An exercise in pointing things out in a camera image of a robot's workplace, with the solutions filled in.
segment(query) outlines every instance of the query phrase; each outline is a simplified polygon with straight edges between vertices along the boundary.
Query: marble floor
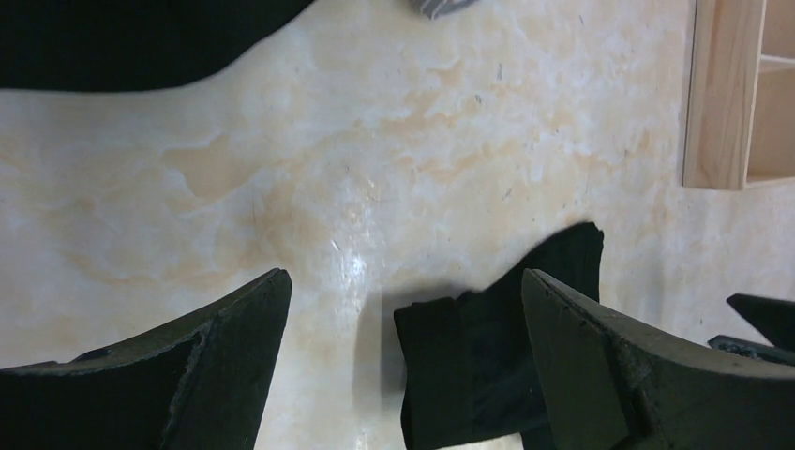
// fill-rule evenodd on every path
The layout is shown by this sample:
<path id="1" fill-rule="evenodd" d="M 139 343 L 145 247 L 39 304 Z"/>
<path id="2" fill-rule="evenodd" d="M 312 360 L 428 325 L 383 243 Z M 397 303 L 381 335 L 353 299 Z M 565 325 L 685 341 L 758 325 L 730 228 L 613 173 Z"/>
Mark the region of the marble floor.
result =
<path id="1" fill-rule="evenodd" d="M 795 298 L 795 186 L 681 187 L 690 0 L 318 0 L 143 94 L 0 92 L 0 366 L 67 361 L 289 270 L 258 449 L 399 449 L 391 323 L 583 219 L 603 303 L 695 342 Z M 508 437 L 471 448 L 520 448 Z"/>

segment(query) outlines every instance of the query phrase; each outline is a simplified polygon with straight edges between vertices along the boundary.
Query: wooden board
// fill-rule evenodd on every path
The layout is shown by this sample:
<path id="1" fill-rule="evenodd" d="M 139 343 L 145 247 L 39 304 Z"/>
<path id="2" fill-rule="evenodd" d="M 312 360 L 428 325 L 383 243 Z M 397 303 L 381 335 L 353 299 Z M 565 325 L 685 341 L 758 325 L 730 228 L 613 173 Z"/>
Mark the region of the wooden board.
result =
<path id="1" fill-rule="evenodd" d="M 748 176 L 795 176 L 795 71 L 759 75 Z"/>
<path id="2" fill-rule="evenodd" d="M 687 187 L 745 187 L 764 14 L 764 0 L 697 2 Z"/>
<path id="3" fill-rule="evenodd" d="M 795 1 L 767 0 L 762 53 L 795 58 Z"/>
<path id="4" fill-rule="evenodd" d="M 795 68 L 795 59 L 763 54 L 759 57 L 759 73 Z"/>
<path id="5" fill-rule="evenodd" d="M 782 178 L 780 176 L 754 176 L 748 175 L 748 180 L 745 182 L 746 188 L 773 188 L 776 186 L 787 185 L 795 181 L 795 176 Z"/>

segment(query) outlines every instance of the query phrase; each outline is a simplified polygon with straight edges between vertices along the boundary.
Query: black object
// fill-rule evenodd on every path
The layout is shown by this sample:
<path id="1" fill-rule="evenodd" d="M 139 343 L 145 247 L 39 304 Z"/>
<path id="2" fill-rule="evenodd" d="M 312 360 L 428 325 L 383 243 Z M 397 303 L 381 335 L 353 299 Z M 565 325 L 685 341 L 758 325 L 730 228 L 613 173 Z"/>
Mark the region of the black object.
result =
<path id="1" fill-rule="evenodd" d="M 776 349 L 756 342 L 736 337 L 718 335 L 708 342 L 710 347 L 721 352 L 738 354 L 746 358 L 758 359 L 775 364 L 786 364 L 795 367 L 795 352 Z"/>
<path id="2" fill-rule="evenodd" d="M 313 0 L 0 0 L 0 88 L 142 91 L 215 74 Z"/>
<path id="3" fill-rule="evenodd" d="M 70 363 L 0 370 L 0 446 L 253 448 L 292 290 L 275 269 Z"/>
<path id="4" fill-rule="evenodd" d="M 795 367 L 674 337 L 541 271 L 522 296 L 559 449 L 793 448 Z"/>
<path id="5" fill-rule="evenodd" d="M 483 292 L 395 311 L 407 366 L 401 425 L 424 450 L 523 432 L 551 447 L 544 396 L 521 301 L 525 269 L 541 268 L 598 300 L 604 234 L 593 223 L 559 232 Z"/>
<path id="6" fill-rule="evenodd" d="M 795 303 L 743 293 L 730 296 L 726 303 L 772 345 L 795 352 Z"/>

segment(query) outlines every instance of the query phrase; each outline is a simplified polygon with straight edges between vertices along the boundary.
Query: black rubber piece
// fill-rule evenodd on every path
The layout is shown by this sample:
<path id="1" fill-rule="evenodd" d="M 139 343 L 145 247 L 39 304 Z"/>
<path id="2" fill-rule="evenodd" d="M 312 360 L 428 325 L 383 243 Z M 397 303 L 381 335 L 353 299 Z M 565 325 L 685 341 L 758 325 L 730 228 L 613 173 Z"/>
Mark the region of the black rubber piece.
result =
<path id="1" fill-rule="evenodd" d="M 0 370 L 0 447 L 254 448 L 292 290 L 273 270 L 70 363 Z"/>
<path id="2" fill-rule="evenodd" d="M 793 448 L 795 367 L 672 336 L 541 271 L 523 285 L 560 450 Z"/>

